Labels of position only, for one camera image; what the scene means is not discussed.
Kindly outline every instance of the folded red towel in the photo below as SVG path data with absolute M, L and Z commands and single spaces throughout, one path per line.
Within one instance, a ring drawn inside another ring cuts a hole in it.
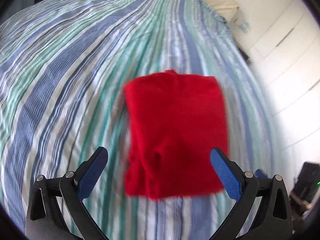
M 124 88 L 131 128 L 127 195 L 151 199 L 216 193 L 210 150 L 228 155 L 224 100 L 214 77 L 173 70 Z

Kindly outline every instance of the red cloth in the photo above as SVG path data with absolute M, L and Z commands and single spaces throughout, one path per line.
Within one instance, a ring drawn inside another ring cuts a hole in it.
M 223 189 L 210 164 L 211 149 L 228 155 L 224 100 L 214 77 L 170 70 L 136 78 L 124 92 L 132 136 L 127 195 L 159 199 Z

